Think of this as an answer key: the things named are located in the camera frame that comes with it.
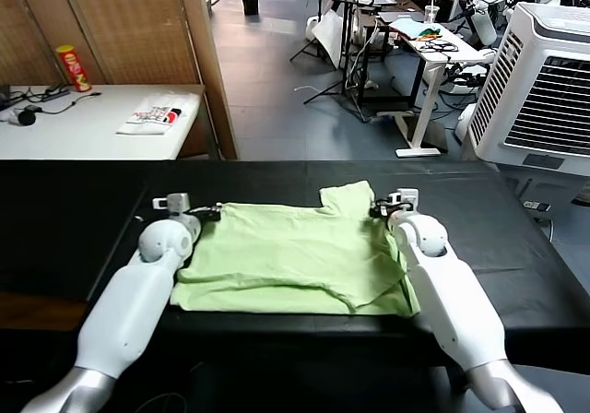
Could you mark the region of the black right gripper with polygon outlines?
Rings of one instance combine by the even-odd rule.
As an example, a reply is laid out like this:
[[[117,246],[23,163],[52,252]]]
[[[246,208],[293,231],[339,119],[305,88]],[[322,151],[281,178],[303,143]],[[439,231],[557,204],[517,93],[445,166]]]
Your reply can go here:
[[[397,203],[385,199],[376,200],[369,209],[371,218],[388,218],[397,209]]]

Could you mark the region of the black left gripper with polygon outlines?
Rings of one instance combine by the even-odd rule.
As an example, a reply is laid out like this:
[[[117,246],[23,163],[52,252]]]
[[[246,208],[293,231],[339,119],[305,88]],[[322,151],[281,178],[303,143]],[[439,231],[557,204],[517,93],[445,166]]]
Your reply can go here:
[[[201,222],[217,222],[221,219],[221,205],[200,206],[192,208],[187,210],[186,214],[199,219]]]

